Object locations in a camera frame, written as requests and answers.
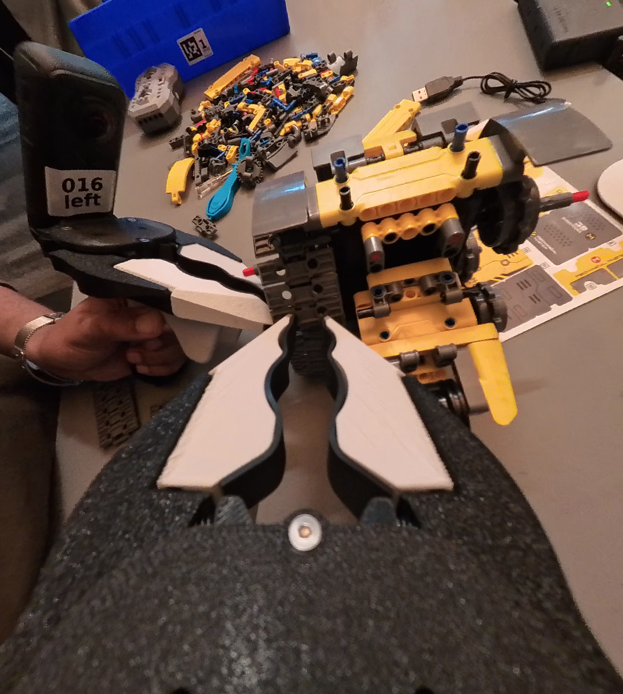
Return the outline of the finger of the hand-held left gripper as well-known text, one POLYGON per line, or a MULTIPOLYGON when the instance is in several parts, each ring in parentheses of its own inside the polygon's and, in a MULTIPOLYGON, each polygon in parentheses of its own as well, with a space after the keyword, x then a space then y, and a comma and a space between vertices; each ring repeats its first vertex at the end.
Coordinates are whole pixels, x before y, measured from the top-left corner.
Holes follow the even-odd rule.
POLYGON ((261 281, 254 275, 245 276, 247 266, 217 245, 181 245, 177 249, 177 266, 199 280, 212 281, 228 290, 265 298, 261 281))
POLYGON ((168 289, 176 317, 247 330, 274 322, 266 302, 258 296, 189 275, 168 261, 133 259, 114 268, 168 289))

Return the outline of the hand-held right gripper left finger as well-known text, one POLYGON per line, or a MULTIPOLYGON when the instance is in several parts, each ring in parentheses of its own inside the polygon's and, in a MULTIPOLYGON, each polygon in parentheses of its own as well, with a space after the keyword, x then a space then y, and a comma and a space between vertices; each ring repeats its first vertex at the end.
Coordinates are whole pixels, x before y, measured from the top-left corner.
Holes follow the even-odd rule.
POLYGON ((286 463, 279 400, 295 338, 287 315, 210 372, 157 480, 160 489, 240 496, 248 508, 279 485, 286 463))

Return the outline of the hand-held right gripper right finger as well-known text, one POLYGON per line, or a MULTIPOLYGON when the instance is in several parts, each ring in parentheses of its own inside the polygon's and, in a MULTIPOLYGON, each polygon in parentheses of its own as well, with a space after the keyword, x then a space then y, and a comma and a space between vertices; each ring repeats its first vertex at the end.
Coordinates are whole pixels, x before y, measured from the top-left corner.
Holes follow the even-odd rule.
POLYGON ((440 458, 399 371, 333 318, 324 319, 333 414, 329 481, 352 514, 374 498, 451 491, 440 458))

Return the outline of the yellow toy brick robot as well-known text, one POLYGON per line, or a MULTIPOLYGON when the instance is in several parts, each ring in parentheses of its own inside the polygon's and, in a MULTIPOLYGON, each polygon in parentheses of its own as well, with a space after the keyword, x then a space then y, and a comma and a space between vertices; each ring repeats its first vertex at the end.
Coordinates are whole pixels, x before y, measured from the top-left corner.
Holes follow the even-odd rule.
POLYGON ((607 136, 564 100, 509 112, 469 135, 470 120, 437 134, 426 115, 403 156, 367 158, 343 146, 255 193, 252 238, 264 232, 326 231, 341 289, 345 327, 402 375, 413 376, 465 423, 458 377, 467 348, 494 421, 517 405, 499 334, 506 305, 491 286, 468 286, 481 246, 508 255, 532 235, 541 213, 588 198, 542 196, 526 163, 541 167, 611 147, 607 136))

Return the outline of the person's left hand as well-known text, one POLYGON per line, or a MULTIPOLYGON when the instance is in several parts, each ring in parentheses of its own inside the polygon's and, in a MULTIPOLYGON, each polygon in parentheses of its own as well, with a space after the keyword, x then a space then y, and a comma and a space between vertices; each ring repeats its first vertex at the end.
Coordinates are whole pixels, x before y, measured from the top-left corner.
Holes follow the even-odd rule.
POLYGON ((89 298, 26 343, 26 358, 69 380, 108 382, 132 373, 171 376, 187 358, 157 309, 89 298))

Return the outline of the turquoise brick separator tool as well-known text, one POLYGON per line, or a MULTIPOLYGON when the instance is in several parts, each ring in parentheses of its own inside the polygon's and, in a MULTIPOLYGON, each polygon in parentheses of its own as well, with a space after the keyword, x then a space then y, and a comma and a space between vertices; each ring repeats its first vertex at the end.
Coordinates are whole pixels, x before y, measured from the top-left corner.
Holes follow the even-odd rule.
POLYGON ((233 163, 231 172, 220 189, 210 198, 206 206, 206 215, 211 221, 219 221, 229 213, 234 197, 241 186, 241 181, 237 175, 238 164, 247 156, 251 155, 252 147, 250 139, 243 138, 238 149, 238 158, 233 163))

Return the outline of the yellow curved brick piece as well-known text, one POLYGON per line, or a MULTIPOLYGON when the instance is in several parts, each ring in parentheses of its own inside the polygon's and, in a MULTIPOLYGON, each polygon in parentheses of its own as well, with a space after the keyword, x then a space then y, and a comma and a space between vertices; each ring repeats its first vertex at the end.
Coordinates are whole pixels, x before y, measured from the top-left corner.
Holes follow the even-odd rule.
POLYGON ((168 172, 166 180, 166 194, 170 196, 174 205, 181 205, 182 195, 188 186, 189 176, 195 164, 194 157, 186 157, 176 161, 168 172))

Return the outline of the grey battery box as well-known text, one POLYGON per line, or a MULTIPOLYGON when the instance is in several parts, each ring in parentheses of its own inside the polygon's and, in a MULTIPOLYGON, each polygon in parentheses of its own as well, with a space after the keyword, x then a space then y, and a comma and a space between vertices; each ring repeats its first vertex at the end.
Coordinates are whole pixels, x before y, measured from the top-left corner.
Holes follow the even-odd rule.
POLYGON ((177 68, 161 64, 145 70, 135 82, 127 116, 146 135, 166 132, 182 117, 184 83, 177 68))

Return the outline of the blue storage bin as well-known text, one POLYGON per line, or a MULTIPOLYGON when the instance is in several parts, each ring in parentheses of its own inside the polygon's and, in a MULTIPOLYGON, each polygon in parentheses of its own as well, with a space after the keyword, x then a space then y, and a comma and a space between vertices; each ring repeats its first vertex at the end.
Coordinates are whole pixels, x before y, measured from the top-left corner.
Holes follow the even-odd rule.
POLYGON ((189 81, 290 32, 285 1, 106 1, 69 26, 128 97, 148 68, 189 81))

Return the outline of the pile of toy brick parts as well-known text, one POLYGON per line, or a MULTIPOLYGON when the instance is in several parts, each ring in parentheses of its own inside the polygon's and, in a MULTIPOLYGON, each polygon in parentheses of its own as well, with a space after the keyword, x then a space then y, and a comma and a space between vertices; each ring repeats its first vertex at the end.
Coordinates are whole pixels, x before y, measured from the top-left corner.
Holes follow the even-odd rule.
POLYGON ((182 158, 194 157, 188 183, 229 174, 240 141, 252 152, 237 168, 241 185, 257 186, 267 172, 280 170, 298 154, 300 142, 326 134, 354 93, 359 57, 303 53, 263 63, 255 55, 241 60, 204 92, 191 110, 184 134, 170 140, 182 158))

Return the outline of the silver wristwatch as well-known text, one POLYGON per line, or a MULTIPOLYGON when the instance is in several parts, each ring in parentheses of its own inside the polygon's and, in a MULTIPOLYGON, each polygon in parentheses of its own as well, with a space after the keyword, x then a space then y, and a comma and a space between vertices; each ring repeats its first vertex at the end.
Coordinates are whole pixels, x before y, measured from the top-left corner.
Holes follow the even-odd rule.
POLYGON ((27 358, 27 345, 35 333, 48 325, 55 325, 64 316, 64 312, 53 312, 29 321, 18 331, 13 343, 12 356, 21 364, 24 372, 37 382, 47 386, 75 387, 83 383, 81 380, 67 379, 41 369, 27 358))

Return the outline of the person's clothed body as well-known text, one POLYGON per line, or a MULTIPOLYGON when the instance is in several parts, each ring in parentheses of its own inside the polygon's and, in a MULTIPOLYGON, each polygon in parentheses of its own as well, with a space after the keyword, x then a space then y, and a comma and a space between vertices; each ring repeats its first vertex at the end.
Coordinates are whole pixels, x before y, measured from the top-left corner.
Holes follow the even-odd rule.
POLYGON ((0 645, 47 555, 58 406, 56 389, 0 355, 0 645))

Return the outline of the printed instruction sheet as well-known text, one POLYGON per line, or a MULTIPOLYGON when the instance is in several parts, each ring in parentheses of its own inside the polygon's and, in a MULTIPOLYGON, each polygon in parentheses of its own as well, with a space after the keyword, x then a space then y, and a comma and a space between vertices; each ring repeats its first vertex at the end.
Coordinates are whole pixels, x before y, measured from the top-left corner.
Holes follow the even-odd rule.
POLYGON ((502 295, 504 342, 623 287, 623 227, 589 201, 545 213, 514 253, 482 247, 472 282, 502 295))

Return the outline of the black power bank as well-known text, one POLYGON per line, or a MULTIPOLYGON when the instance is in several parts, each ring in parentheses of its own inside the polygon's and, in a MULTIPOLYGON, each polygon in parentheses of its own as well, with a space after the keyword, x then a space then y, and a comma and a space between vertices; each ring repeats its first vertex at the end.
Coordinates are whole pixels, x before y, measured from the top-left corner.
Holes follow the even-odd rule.
POLYGON ((542 70, 606 63, 623 52, 619 1, 517 1, 536 61, 542 70))

